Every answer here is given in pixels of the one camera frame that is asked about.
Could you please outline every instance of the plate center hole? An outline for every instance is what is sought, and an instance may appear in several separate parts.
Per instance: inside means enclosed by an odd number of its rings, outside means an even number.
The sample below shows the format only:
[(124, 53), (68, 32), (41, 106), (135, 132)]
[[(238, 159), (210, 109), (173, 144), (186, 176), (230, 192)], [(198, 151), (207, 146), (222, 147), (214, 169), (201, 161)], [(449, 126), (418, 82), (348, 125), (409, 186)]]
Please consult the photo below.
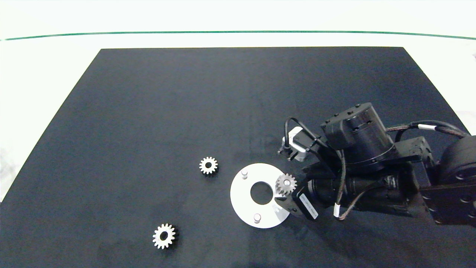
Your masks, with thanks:
[(273, 189), (265, 182), (253, 184), (250, 194), (253, 201), (260, 205), (266, 205), (273, 199)]

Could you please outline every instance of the black cylindrical motor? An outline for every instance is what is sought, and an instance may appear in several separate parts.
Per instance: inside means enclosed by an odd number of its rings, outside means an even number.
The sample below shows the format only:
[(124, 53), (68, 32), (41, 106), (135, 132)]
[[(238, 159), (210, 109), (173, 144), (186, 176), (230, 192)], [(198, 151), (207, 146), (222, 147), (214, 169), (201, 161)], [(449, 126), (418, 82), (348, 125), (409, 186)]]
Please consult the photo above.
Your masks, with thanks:
[(476, 136), (462, 138), (441, 156), (437, 184), (476, 182)]
[(371, 103), (336, 113), (321, 127), (329, 145), (343, 150), (350, 174), (380, 170), (384, 166), (379, 162), (397, 153)]

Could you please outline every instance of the gear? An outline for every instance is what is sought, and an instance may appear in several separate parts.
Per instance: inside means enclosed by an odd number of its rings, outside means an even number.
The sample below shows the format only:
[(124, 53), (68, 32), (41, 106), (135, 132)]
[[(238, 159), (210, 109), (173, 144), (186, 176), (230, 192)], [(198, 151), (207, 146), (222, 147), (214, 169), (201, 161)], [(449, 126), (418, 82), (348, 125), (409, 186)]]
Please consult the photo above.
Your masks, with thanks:
[(276, 181), (276, 191), (281, 195), (289, 195), (296, 189), (296, 186), (295, 178), (287, 173), (279, 176)]
[(154, 240), (152, 242), (155, 243), (155, 246), (157, 248), (164, 249), (165, 247), (169, 247), (169, 245), (172, 245), (172, 240), (175, 239), (175, 228), (172, 227), (172, 225), (169, 225), (168, 223), (157, 227), (157, 230), (155, 230), (155, 234), (152, 236)]
[(200, 161), (200, 171), (204, 175), (212, 175), (218, 171), (218, 162), (210, 156), (203, 158)]

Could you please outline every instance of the white background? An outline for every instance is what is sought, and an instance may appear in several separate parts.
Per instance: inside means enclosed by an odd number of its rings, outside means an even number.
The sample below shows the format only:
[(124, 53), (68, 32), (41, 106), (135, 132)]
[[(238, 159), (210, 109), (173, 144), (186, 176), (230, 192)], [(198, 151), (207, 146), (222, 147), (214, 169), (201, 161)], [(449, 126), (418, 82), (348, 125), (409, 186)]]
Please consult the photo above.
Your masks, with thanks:
[(476, 41), (355, 33), (115, 34), (111, 31), (395, 31), (476, 37), (474, 1), (0, 1), (0, 201), (101, 48), (404, 47), (476, 134)]

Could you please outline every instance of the metal pin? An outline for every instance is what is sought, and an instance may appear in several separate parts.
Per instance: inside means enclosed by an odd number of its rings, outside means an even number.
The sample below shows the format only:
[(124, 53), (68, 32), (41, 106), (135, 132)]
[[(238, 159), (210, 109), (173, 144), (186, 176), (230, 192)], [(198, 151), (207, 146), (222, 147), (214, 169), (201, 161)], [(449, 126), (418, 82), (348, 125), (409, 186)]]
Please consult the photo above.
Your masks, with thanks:
[(261, 220), (261, 215), (256, 213), (254, 216), (253, 216), (253, 219), (255, 220), (255, 223), (259, 223), (259, 221)]
[(243, 169), (241, 170), (241, 177), (242, 177), (243, 179), (248, 178), (248, 170), (246, 170), (246, 169), (243, 168)]

